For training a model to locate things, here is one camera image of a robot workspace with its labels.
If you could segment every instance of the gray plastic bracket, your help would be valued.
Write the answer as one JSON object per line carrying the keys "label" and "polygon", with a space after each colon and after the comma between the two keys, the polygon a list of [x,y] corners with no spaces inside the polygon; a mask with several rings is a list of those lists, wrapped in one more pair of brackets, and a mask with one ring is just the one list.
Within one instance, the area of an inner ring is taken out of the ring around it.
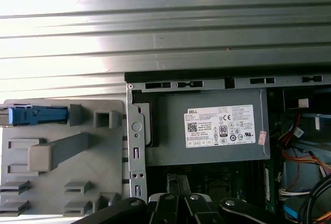
{"label": "gray plastic bracket", "polygon": [[118,128],[122,126],[123,115],[117,111],[97,110],[94,111],[94,128],[107,127]]}
{"label": "gray plastic bracket", "polygon": [[0,206],[0,217],[17,217],[28,210],[27,200],[8,200]]}
{"label": "gray plastic bracket", "polygon": [[73,202],[70,201],[64,206],[64,217],[79,217],[85,215],[86,211],[90,209],[91,203],[89,201]]}
{"label": "gray plastic bracket", "polygon": [[48,172],[88,149],[88,134],[80,133],[45,144],[33,145],[28,149],[28,170],[31,172]]}
{"label": "gray plastic bracket", "polygon": [[92,184],[88,182],[75,182],[71,181],[64,186],[65,195],[84,195],[90,188]]}
{"label": "gray plastic bracket", "polygon": [[0,185],[0,195],[18,196],[26,190],[29,190],[30,183],[26,181],[8,181]]}
{"label": "gray plastic bracket", "polygon": [[68,126],[79,126],[82,124],[82,106],[79,104],[70,104],[68,106]]}
{"label": "gray plastic bracket", "polygon": [[117,193],[100,193],[92,203],[93,213],[117,203],[121,199]]}

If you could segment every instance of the blue latch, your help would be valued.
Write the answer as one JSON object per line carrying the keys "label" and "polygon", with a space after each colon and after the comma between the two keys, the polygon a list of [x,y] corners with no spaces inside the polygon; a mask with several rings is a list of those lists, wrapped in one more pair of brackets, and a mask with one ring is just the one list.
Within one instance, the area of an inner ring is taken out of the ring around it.
{"label": "blue latch", "polygon": [[1,106],[2,126],[38,125],[42,123],[66,123],[67,107],[34,106],[30,104],[15,104]]}

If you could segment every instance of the cable bundle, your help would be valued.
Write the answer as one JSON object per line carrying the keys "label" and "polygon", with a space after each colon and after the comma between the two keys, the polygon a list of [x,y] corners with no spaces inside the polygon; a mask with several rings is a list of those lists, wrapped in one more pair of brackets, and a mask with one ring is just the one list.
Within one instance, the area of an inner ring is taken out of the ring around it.
{"label": "cable bundle", "polygon": [[[308,195],[308,198],[303,203],[299,210],[299,216],[301,211],[303,210],[303,224],[312,224],[313,220],[311,217],[313,206],[318,199],[318,197],[321,196],[326,190],[331,188],[331,175],[326,176],[325,178],[321,179],[311,190],[310,194]],[[318,223],[322,223],[324,221],[329,221],[331,219],[331,211],[326,213],[325,215],[319,217],[316,219]]]}

